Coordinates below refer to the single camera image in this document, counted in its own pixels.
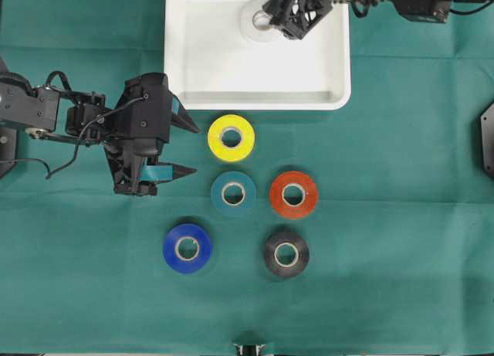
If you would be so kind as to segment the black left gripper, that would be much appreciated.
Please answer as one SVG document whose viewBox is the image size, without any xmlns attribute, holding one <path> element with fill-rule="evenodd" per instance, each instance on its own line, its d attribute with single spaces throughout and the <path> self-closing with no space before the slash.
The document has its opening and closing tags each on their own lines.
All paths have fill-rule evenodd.
<svg viewBox="0 0 494 356">
<path fill-rule="evenodd" d="M 120 108 L 125 104 L 129 107 L 135 102 L 136 100 L 132 99 L 129 103 L 122 103 L 119 99 L 117 107 Z M 168 142 L 163 145 L 158 156 L 147 157 L 136 154 L 137 145 L 132 140 L 124 139 L 118 127 L 120 114 L 127 108 L 107 118 L 110 136 L 104 145 L 104 150 L 113 178 L 113 190 L 117 194 L 156 195 L 159 184 L 192 175 L 197 171 L 195 168 L 179 164 L 159 162 L 159 157 Z M 171 105 L 171 124 L 194 134 L 201 132 L 174 94 Z"/>
</svg>

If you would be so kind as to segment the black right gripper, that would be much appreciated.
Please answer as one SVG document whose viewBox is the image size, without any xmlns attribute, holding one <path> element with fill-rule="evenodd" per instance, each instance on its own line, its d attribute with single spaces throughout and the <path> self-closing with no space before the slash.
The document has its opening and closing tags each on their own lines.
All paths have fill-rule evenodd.
<svg viewBox="0 0 494 356">
<path fill-rule="evenodd" d="M 288 40 L 301 40 L 333 9 L 332 0 L 268 0 L 262 10 Z"/>
</svg>

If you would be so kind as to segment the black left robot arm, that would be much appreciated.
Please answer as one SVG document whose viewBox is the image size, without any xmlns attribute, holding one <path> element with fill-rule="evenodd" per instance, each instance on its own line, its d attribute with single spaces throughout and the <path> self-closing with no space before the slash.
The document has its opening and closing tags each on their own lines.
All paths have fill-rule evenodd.
<svg viewBox="0 0 494 356">
<path fill-rule="evenodd" d="M 127 80 L 115 108 L 94 91 L 73 90 L 65 73 L 51 72 L 41 86 L 1 66 L 1 175 L 21 158 L 19 135 L 32 139 L 103 147 L 113 190 L 120 195 L 155 196 L 159 184 L 196 172 L 159 157 L 170 140 L 172 127 L 194 134 L 198 126 L 164 73 L 145 73 Z"/>
</svg>

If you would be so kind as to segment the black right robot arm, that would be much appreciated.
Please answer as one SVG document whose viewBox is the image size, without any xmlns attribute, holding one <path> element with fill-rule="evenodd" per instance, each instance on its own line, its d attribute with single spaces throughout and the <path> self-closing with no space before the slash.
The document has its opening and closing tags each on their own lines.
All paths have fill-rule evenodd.
<svg viewBox="0 0 494 356">
<path fill-rule="evenodd" d="M 380 2 L 391 2 L 397 13 L 412 22 L 445 23 L 448 15 L 471 15 L 489 7 L 493 0 L 268 0 L 262 6 L 269 24 L 287 39 L 303 39 L 335 4 L 348 4 L 358 18 Z"/>
</svg>

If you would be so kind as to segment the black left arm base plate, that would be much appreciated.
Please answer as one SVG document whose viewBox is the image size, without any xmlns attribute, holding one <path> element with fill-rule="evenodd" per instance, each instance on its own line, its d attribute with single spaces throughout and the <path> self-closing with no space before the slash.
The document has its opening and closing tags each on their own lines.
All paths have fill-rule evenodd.
<svg viewBox="0 0 494 356">
<path fill-rule="evenodd" d="M 18 131 L 1 126 L 1 178 L 4 178 L 14 167 L 18 147 Z"/>
</svg>

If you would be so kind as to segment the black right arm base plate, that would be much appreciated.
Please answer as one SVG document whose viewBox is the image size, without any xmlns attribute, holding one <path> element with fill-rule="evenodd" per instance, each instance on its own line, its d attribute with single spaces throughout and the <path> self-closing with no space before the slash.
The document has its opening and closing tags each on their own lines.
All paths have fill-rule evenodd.
<svg viewBox="0 0 494 356">
<path fill-rule="evenodd" d="M 494 175 L 494 103 L 481 114 L 483 169 L 489 177 Z"/>
</svg>

